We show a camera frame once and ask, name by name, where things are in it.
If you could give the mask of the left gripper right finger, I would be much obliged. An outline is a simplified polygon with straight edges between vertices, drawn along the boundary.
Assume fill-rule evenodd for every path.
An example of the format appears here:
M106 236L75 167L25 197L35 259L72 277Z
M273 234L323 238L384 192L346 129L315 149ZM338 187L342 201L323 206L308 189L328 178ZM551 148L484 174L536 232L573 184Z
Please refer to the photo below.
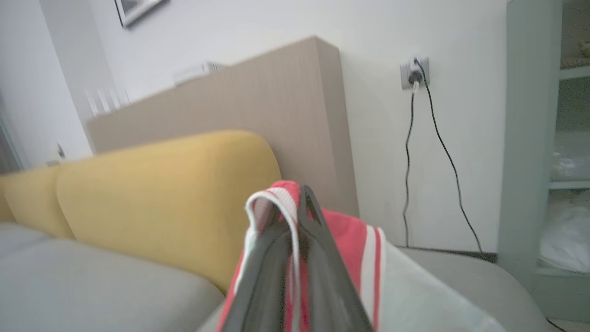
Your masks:
M343 262L314 192L300 187L298 232L307 263L310 332L372 332L373 327Z

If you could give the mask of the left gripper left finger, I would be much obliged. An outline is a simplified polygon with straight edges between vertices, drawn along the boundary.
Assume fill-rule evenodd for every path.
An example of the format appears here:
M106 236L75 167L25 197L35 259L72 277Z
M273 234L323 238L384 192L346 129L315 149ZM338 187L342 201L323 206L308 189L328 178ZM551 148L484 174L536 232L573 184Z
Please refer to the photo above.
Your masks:
M221 330L283 332L291 235L284 221L264 229L238 286Z

